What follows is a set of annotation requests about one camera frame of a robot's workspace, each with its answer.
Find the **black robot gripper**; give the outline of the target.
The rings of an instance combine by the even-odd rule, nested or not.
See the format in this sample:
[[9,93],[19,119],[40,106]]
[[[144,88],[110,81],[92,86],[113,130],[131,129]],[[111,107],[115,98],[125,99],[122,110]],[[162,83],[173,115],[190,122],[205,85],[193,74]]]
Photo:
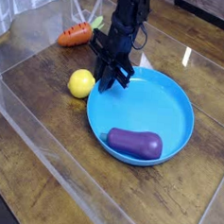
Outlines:
[[129,62],[132,46],[132,33],[136,33],[136,26],[125,26],[113,15],[108,34],[95,29],[90,47],[96,53],[94,78],[100,80],[98,91],[102,94],[118,81],[123,88],[127,88],[133,73]]

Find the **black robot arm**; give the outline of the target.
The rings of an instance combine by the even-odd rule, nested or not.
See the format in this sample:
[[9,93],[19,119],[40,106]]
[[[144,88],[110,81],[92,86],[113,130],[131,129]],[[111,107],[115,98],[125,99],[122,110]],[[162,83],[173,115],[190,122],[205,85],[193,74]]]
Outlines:
[[143,48],[136,47],[134,42],[140,28],[147,38],[144,22],[150,13],[149,5],[150,0],[118,0],[108,34],[97,28],[93,30],[90,47],[96,53],[94,77],[100,82],[100,93],[110,89],[115,81],[123,88],[129,85],[130,77],[135,73],[129,54],[132,48]]

